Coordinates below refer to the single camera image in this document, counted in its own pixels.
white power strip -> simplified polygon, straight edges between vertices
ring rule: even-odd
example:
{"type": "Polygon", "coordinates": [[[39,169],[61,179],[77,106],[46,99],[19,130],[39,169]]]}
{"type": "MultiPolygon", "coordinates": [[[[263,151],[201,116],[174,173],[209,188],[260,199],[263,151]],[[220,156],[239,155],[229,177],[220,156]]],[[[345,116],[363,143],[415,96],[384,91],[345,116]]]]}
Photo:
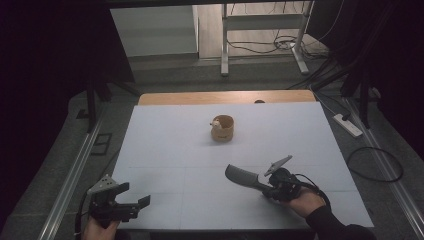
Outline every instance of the white power strip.
{"type": "Polygon", "coordinates": [[[340,126],[342,126],[346,131],[348,131],[354,138],[362,135],[362,131],[359,130],[359,128],[353,125],[353,123],[351,123],[349,120],[344,121],[342,118],[343,115],[341,114],[337,114],[333,117],[333,119],[336,120],[336,122],[340,124],[340,126]]]}

wooden edge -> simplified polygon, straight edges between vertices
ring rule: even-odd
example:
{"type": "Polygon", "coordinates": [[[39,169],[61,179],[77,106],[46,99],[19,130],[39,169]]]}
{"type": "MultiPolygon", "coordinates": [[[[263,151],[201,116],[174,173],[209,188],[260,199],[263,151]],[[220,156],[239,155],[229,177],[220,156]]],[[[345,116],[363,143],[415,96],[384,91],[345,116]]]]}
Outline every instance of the wooden edge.
{"type": "Polygon", "coordinates": [[[138,105],[238,104],[254,103],[257,100],[269,103],[316,101],[310,90],[270,90],[147,93],[140,97],[138,105]]]}

metal frame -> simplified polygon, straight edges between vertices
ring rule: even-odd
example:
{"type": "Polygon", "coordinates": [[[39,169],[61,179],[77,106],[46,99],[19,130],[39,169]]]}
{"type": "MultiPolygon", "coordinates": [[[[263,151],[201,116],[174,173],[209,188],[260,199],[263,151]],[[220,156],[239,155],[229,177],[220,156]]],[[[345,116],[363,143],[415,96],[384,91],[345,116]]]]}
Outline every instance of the metal frame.
{"type": "Polygon", "coordinates": [[[299,66],[300,73],[309,74],[308,67],[303,59],[301,44],[312,9],[312,1],[307,4],[302,14],[273,14],[251,16],[228,16],[227,4],[222,4],[222,51],[221,75],[228,76],[228,31],[237,30],[271,30],[271,29],[299,29],[296,43],[291,44],[291,50],[299,66]]]}
{"type": "Polygon", "coordinates": [[[99,118],[97,123],[94,125],[92,131],[87,133],[84,144],[82,145],[74,164],[72,165],[69,173],[65,179],[65,182],[60,189],[56,201],[41,229],[38,240],[53,240],[56,236],[57,230],[59,229],[60,223],[62,222],[66,208],[69,205],[72,194],[74,193],[75,187],[81,176],[82,170],[84,169],[87,158],[90,156],[91,148],[95,142],[96,136],[99,133],[100,126],[102,125],[104,115],[106,112],[106,103],[102,103],[99,109],[99,118]]]}
{"type": "MultiPolygon", "coordinates": [[[[381,148],[378,143],[376,137],[372,133],[371,129],[367,129],[362,123],[360,117],[358,116],[358,108],[355,105],[353,99],[343,98],[344,102],[351,110],[352,118],[356,125],[362,130],[364,133],[364,140],[368,146],[381,148]]],[[[390,164],[390,159],[388,159],[387,155],[381,152],[373,152],[375,162],[378,168],[381,170],[383,176],[386,179],[394,179],[396,178],[396,171],[393,166],[390,164]]],[[[403,185],[402,181],[397,181],[391,183],[390,189],[392,190],[393,195],[397,199],[400,207],[405,213],[409,223],[414,229],[418,239],[424,240],[424,217],[421,213],[420,208],[415,203],[409,191],[403,185]]]]}

dark background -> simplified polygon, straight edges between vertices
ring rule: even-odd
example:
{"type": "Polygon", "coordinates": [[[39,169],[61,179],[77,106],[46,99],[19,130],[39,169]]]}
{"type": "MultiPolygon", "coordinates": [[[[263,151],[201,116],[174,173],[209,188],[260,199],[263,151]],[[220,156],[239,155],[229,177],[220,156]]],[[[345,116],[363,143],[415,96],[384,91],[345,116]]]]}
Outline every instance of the dark background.
{"type": "Polygon", "coordinates": [[[0,4],[3,227],[61,130],[70,98],[89,77],[102,83],[133,76],[109,9],[0,4]]]}
{"type": "MultiPolygon", "coordinates": [[[[308,31],[316,38],[326,33],[340,6],[318,2],[316,11],[327,9],[328,19],[311,17],[308,31]]],[[[340,22],[322,40],[333,50],[344,47],[337,55],[341,63],[356,56],[384,4],[346,0],[340,22]]],[[[421,158],[423,5],[408,1],[397,7],[366,68],[382,94],[383,114],[421,158]]],[[[109,77],[133,81],[133,76],[109,10],[95,5],[0,0],[0,56],[3,226],[54,143],[69,99],[86,89],[89,78],[102,83],[109,77]]]]}

black curtain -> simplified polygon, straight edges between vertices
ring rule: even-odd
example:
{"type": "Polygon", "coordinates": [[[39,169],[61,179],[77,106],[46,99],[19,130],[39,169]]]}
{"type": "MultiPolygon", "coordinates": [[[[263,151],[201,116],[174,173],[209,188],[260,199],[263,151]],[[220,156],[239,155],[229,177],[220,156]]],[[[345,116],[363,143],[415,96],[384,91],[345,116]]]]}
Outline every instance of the black curtain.
{"type": "Polygon", "coordinates": [[[424,159],[424,2],[401,2],[370,54],[373,86],[382,95],[379,109],[424,159]]]}
{"type": "Polygon", "coordinates": [[[3,226],[87,77],[99,85],[134,79],[107,7],[2,0],[0,43],[3,226]]]}

